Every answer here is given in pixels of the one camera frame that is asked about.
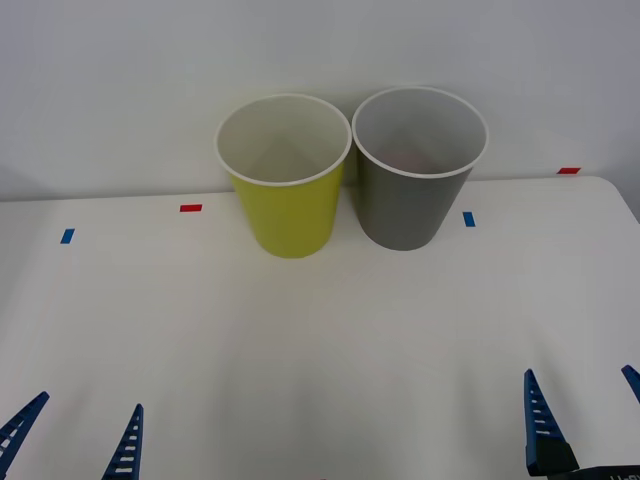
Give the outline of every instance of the white tabletop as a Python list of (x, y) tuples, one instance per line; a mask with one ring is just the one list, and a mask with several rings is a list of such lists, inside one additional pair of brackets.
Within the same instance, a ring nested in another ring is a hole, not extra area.
[(142, 479), (525, 479), (529, 367), (581, 466), (638, 463), (639, 245), (589, 177), (467, 183), (413, 252), (343, 192), (302, 260), (231, 193), (0, 204), (0, 422), (51, 395), (8, 479), (101, 478), (137, 402)]

